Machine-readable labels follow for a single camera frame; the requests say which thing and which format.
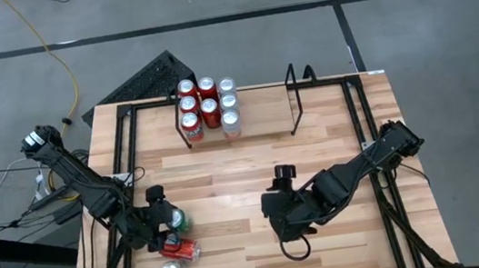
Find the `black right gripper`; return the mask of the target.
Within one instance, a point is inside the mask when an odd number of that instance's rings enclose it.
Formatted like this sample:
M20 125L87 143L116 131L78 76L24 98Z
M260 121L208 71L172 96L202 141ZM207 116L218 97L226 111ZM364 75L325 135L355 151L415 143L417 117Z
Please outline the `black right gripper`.
M291 164L279 164L274 167L274 178L280 180L295 179L295 168ZM316 176L305 187L298 190L266 193L261 196L262 214L280 243L289 243L306 234L316 232L312 223L323 225L336 215L335 205L330 203L333 177Z

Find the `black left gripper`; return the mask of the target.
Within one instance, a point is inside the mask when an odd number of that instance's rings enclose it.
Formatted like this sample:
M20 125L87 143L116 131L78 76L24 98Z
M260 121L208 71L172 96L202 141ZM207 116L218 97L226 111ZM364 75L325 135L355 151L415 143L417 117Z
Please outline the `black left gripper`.
M153 185L145 190L147 207L125 207L116 216L117 229L134 250L147 246L149 253L176 251L175 234L160 230L173 221L172 205L165 201L164 187Z

